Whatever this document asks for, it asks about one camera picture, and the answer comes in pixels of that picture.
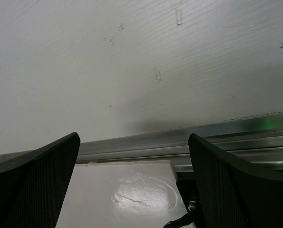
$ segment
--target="white floor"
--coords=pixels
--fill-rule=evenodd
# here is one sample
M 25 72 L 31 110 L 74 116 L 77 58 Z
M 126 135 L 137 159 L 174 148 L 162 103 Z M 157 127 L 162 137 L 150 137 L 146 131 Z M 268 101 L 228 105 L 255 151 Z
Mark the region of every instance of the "white floor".
M 162 228 L 184 214 L 167 161 L 76 165 L 57 228 Z

